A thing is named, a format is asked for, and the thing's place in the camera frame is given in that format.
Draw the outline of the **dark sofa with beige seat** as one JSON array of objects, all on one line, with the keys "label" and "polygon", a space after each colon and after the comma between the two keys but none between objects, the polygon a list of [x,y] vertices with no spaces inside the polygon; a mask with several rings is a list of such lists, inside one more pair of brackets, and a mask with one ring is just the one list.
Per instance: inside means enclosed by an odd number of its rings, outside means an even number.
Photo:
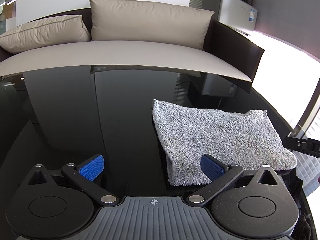
[{"label": "dark sofa with beige seat", "polygon": [[[65,15],[82,16],[91,35],[91,7],[37,20]],[[17,54],[1,47],[1,75],[84,65],[109,65],[112,69],[173,69],[195,76],[200,73],[221,75],[250,91],[263,53],[263,48],[212,16],[202,49],[144,41],[94,41],[92,38],[88,42],[57,44]]]}]

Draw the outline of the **small beige side cushion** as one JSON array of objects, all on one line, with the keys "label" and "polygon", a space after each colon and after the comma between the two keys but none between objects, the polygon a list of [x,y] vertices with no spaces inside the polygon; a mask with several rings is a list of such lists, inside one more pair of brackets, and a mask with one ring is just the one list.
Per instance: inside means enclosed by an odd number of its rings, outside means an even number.
[{"label": "small beige side cushion", "polygon": [[57,44],[88,42],[91,35],[80,15],[44,18],[25,23],[1,35],[1,47],[17,54]]}]

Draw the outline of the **large beige back cushion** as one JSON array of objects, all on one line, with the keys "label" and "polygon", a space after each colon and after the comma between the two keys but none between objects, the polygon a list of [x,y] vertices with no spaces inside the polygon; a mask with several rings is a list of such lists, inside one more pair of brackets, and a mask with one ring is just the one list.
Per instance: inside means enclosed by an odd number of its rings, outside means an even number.
[{"label": "large beige back cushion", "polygon": [[159,2],[89,0],[94,41],[144,41],[202,49],[213,11]]}]

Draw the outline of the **silver mini fridge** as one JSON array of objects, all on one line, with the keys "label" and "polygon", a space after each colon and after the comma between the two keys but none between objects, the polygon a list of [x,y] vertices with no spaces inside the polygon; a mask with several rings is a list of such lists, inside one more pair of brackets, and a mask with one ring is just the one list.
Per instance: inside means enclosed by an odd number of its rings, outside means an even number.
[{"label": "silver mini fridge", "polygon": [[249,35],[255,29],[258,10],[242,0],[202,0],[202,9],[213,11],[213,18],[238,32]]}]

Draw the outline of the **grey terry towel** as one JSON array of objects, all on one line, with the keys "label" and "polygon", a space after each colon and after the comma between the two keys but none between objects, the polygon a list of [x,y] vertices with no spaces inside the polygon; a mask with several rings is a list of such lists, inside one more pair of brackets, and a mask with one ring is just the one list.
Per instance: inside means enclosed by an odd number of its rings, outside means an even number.
[{"label": "grey terry towel", "polygon": [[296,156],[282,145],[266,110],[229,113],[154,100],[152,118],[167,155],[172,186],[209,184],[211,180],[200,168],[204,154],[247,170],[258,170],[264,164],[276,171],[297,166]]}]

